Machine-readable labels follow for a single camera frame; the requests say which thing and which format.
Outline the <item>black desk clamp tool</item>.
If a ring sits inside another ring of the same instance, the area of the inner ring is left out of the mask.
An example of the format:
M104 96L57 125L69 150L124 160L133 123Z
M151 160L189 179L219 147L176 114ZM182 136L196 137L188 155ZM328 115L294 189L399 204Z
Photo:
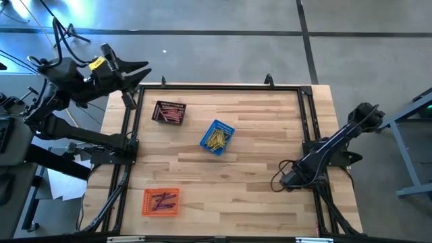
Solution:
M30 96L31 94L39 95L39 93L30 86L28 87L28 92L20 98L13 97L13 96L9 97L6 94L0 92L0 107L4 109L9 109L15 104L22 105L24 103L24 99Z

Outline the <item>black device green light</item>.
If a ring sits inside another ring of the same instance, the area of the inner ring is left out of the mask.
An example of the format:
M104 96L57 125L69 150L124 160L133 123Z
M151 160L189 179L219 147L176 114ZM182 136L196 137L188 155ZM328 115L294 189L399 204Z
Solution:
M426 91L422 92L421 94L419 94L415 98L413 98L412 102L413 103L417 102L419 99L422 99L424 96L428 95L429 93L432 93L432 87L427 89ZM428 105L427 107L422 108L418 112L418 115L421 118L432 118L432 103L430 105Z

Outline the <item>grey metal table frame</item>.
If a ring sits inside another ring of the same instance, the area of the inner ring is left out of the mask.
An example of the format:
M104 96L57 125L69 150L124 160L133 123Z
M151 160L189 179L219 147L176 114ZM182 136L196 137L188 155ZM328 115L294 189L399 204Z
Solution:
M407 168L412 185L396 191L400 198L424 194L432 200L432 118L419 111L432 103L432 93L384 119L378 132L390 129Z

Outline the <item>black plastic basket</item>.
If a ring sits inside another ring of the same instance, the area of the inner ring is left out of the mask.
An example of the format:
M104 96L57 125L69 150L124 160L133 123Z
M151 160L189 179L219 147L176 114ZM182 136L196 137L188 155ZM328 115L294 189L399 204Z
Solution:
M182 110L184 116L180 122L176 121L165 121L161 116L162 109L179 109ZM162 124L171 124L171 125L181 125L186 114L186 104L183 103L174 103L169 101L157 101L151 119L155 122L159 122Z

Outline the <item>blue plastic basket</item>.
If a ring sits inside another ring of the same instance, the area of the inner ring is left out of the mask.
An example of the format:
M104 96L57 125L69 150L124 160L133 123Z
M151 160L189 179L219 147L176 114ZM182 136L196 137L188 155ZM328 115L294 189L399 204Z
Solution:
M233 127L216 119L203 136L200 146L215 155L222 155L234 133Z

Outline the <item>black desk crossbeam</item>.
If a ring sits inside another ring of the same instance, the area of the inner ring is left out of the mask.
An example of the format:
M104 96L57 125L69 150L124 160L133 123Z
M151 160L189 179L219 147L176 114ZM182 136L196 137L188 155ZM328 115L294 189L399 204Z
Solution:
M25 162L36 163L81 180L87 180L90 175L90 168L33 144L28 147Z

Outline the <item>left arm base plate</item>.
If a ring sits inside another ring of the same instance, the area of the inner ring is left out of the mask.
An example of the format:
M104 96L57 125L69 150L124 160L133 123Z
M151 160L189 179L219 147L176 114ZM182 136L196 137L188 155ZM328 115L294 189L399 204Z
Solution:
M92 164L133 165L137 160L139 140L135 139L126 144L123 151L108 148L93 148L90 151Z

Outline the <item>black tripod stand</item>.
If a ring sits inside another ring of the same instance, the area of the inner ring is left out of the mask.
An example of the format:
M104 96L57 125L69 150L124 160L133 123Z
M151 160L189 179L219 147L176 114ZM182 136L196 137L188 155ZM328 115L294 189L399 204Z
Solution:
M43 7L48 11L53 20L56 18L54 13L49 9L47 4L43 0L39 0ZM63 34L65 38L77 38L86 43L91 43L91 40L84 38L76 33L76 29L73 24L69 24L67 28L65 28L60 21L57 21L57 24L52 24L52 29L55 37L58 37L59 34Z

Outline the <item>silver metal bracket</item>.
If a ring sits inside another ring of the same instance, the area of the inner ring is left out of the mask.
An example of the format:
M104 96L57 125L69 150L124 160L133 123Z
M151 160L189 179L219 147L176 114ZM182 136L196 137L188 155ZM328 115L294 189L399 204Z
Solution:
M145 240L144 236L112 236L107 238L106 243L140 243Z
M297 237L295 238L296 243L334 243L332 238L307 238Z

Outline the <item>white paper sheet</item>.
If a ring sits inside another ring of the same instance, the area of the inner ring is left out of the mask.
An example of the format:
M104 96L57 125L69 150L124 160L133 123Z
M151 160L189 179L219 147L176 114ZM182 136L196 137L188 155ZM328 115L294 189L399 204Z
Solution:
M86 192L87 181L48 169L48 177L53 199L62 201L81 198Z

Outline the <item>black keyboard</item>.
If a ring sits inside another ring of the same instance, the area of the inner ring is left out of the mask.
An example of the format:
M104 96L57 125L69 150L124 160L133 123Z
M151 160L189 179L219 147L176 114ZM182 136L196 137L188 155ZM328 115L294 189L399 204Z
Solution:
M14 130L15 119L13 117L0 117L0 154L7 148L11 133Z

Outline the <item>orange plastic basket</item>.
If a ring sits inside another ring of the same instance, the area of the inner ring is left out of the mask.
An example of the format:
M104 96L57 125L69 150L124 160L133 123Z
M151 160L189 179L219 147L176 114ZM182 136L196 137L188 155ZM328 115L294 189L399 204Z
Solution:
M152 208L156 204L156 198L152 198L152 194L160 194L163 192L168 192L170 194L176 194L175 198L170 198L163 200L161 204L175 203L176 206L170 209L162 209L157 211L152 211ZM180 201L180 190L178 188L153 188L145 189L142 204L142 216L144 217L175 217L178 215L179 203Z

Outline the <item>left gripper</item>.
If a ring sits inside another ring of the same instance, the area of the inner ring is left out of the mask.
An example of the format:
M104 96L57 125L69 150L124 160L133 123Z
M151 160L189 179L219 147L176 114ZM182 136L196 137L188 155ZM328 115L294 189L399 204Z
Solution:
M122 61L107 43L101 45L101 51L105 63L92 71L97 91L102 95L108 95L120 90L125 107L131 110L136 109L136 102L132 98L133 89L152 69L145 69L129 76L124 76L124 74L144 68L149 63L147 61Z

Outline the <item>black aluminium table frame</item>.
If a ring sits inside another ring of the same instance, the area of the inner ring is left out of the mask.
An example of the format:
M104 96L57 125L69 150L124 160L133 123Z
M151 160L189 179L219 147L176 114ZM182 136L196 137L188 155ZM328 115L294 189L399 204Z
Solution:
M302 142L339 128L330 88L282 84L145 84L142 107L108 100L102 132L139 140L126 189L101 229L123 235L318 236L341 232L312 190L281 192L278 165L303 155ZM181 125L151 119L156 102L186 104ZM222 155L200 146L214 120L235 129ZM144 217L145 189L178 188L175 217Z

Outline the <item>dark grey desk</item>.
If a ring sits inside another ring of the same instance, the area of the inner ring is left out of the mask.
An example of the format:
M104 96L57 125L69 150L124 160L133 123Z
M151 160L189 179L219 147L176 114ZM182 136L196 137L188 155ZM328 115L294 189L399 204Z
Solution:
M14 175L11 197L0 205L0 240L14 237L36 170L33 163L0 167L0 176L5 172Z

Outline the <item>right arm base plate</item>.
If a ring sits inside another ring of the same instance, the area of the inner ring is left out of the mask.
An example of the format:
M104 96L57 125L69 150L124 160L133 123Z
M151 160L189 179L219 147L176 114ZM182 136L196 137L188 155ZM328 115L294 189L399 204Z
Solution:
M319 149L321 148L326 141L324 139L320 140L311 140L311 141L303 141L302 142L302 150L303 154L307 155L309 154L313 149ZM348 150L349 143L342 145L341 148L339 148L329 160L329 166L333 167L350 167L352 164L360 161L363 159L363 156L349 151Z

